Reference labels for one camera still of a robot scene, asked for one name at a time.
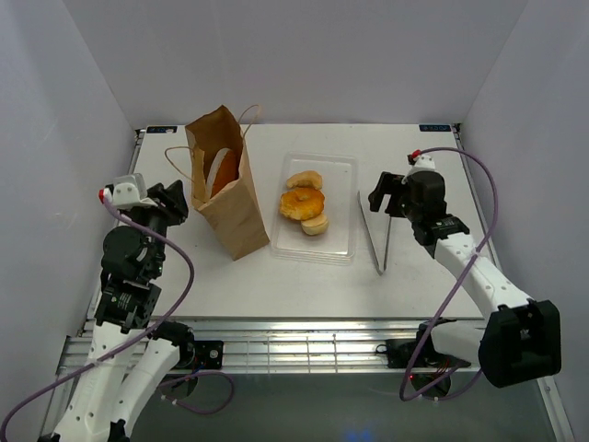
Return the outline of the metal serving tongs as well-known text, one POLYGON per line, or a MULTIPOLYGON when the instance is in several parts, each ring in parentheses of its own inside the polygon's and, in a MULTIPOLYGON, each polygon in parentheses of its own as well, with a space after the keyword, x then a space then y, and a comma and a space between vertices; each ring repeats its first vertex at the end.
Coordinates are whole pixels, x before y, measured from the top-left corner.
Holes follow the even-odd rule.
POLYGON ((376 273, 383 276, 387 271, 392 219, 384 212, 370 210, 366 192, 358 191, 357 201, 376 273))

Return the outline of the orange bread wedge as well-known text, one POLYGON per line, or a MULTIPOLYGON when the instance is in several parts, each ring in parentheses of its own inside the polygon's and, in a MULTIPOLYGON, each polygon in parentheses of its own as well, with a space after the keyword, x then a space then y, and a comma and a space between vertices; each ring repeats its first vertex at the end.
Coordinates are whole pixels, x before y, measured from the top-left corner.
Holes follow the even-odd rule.
POLYGON ((220 149, 212 162, 206 179, 206 195, 215 197, 228 183, 238 176, 237 154, 229 148, 220 149))

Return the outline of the brown paper bag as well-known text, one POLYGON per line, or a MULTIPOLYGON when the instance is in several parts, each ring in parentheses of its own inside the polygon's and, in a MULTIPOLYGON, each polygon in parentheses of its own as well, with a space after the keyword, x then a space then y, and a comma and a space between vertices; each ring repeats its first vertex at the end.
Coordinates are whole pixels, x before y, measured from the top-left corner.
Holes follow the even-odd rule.
POLYGON ((171 159, 174 147, 165 149, 167 162, 191 184, 191 206, 206 220, 234 261, 270 243, 264 226, 246 144, 248 130, 224 105, 185 126, 191 171, 184 172, 171 159), (206 189, 216 171, 214 159, 223 149, 236 156, 235 178, 217 193, 206 189))

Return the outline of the small tan bread roll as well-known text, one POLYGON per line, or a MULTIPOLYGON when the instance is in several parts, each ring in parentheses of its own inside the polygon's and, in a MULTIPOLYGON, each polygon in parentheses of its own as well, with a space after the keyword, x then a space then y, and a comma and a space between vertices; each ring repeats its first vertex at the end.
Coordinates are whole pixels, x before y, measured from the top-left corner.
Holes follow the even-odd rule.
POLYGON ((325 233, 329 228, 329 219, 325 214, 309 218, 301 222, 304 233, 308 236, 317 236, 325 233))

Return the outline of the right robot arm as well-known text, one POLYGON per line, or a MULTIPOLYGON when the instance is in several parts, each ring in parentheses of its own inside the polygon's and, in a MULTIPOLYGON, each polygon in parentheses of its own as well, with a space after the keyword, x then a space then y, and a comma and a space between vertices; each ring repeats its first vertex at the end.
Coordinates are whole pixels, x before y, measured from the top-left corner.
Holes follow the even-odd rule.
POLYGON ((381 174, 368 196, 373 212, 410 221, 415 240, 451 273, 486 321, 466 329, 436 313, 423 323, 408 364, 436 366, 449 356, 477 364, 497 388, 556 375, 561 370, 560 312, 549 300, 536 301, 486 257, 469 228, 447 211, 445 180, 436 171, 409 176, 381 174))

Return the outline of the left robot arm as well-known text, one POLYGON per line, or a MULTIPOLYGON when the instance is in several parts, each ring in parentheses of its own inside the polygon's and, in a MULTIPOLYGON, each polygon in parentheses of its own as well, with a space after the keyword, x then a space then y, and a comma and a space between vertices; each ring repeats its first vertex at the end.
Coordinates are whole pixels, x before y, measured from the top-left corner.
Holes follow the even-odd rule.
POLYGON ((161 294, 154 281, 171 245, 167 231, 189 215, 182 181, 146 187, 142 175, 126 175, 99 199, 120 223, 102 244, 89 369, 45 441, 129 440, 158 383, 195 356, 186 326, 151 321, 161 294))

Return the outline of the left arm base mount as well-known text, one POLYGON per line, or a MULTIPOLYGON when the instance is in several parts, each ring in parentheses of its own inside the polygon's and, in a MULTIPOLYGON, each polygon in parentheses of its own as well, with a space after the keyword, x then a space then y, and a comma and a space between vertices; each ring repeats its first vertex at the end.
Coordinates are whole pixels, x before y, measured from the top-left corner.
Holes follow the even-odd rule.
POLYGON ((175 399, 189 397, 196 389, 199 380, 191 378, 179 381, 179 378, 203 370, 220 370, 223 365, 224 345, 223 341, 188 343, 186 348, 180 351, 180 360, 172 368, 172 373, 164 378, 165 381, 174 378, 176 381, 163 387, 161 391, 175 399))

